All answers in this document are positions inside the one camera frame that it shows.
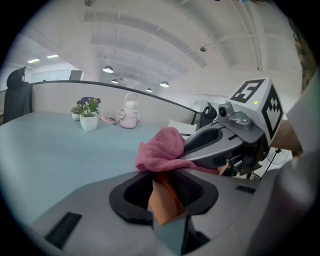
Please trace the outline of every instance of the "smoke detector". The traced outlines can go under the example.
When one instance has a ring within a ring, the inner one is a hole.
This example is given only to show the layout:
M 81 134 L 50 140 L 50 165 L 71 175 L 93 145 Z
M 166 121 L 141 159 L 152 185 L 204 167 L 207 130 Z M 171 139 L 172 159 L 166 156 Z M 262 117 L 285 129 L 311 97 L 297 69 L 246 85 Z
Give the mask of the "smoke detector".
M 96 0 L 84 0 L 84 4 L 85 4 L 85 6 L 90 7 L 90 6 L 92 6 L 92 4 L 93 4 L 95 1 L 96 1 Z

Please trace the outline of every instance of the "white chair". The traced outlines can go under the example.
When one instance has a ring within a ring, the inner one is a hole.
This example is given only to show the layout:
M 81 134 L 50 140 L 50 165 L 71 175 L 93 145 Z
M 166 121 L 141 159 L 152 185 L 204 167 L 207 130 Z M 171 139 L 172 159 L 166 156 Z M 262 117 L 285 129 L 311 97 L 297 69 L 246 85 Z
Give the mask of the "white chair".
M 183 122 L 177 122 L 172 119 L 169 120 L 169 124 L 168 124 L 168 127 L 174 127 L 178 130 L 180 134 L 183 134 L 182 137 L 185 140 L 189 138 L 189 136 L 185 136 L 185 135 L 194 134 L 196 132 L 197 126 L 198 126 L 197 124 L 192 125 L 192 124 L 187 124 Z

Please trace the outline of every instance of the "table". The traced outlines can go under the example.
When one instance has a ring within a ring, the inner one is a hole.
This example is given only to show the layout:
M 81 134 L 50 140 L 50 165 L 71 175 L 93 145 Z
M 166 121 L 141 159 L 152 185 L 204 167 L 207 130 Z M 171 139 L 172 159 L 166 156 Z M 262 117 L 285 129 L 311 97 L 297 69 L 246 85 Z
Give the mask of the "table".
M 135 170 L 140 142 L 159 127 L 125 129 L 101 120 L 85 132 L 71 114 L 34 112 L 0 126 L 1 188 L 18 220 L 30 225 L 77 188 Z

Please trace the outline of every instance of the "partition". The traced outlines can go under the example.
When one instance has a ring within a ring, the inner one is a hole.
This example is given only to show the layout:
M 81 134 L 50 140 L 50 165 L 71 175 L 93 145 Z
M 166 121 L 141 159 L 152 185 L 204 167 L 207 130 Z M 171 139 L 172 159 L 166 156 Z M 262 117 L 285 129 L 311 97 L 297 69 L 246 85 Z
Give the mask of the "partition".
M 46 81 L 33 84 L 33 111 L 70 113 L 82 97 L 101 99 L 100 112 L 103 116 L 115 117 L 123 107 L 127 93 L 139 97 L 140 121 L 158 127 L 167 127 L 169 120 L 193 124 L 197 111 L 158 96 L 121 87 L 91 81 Z M 0 110 L 3 109 L 5 92 L 0 92 Z

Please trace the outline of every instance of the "potted plant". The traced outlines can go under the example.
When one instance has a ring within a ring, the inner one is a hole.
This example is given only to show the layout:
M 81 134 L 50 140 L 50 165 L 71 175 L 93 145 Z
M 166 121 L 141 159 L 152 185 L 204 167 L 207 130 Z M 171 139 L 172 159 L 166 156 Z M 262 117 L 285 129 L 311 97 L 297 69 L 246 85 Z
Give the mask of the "potted plant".
M 78 104 L 80 102 L 80 100 L 77 102 L 76 106 L 71 108 L 70 112 L 72 113 L 72 119 L 74 121 L 79 121 L 80 120 L 80 105 Z
M 99 103 L 101 100 L 94 97 L 83 97 L 77 102 L 80 114 L 80 123 L 82 129 L 86 132 L 93 131 L 97 128 L 99 114 Z

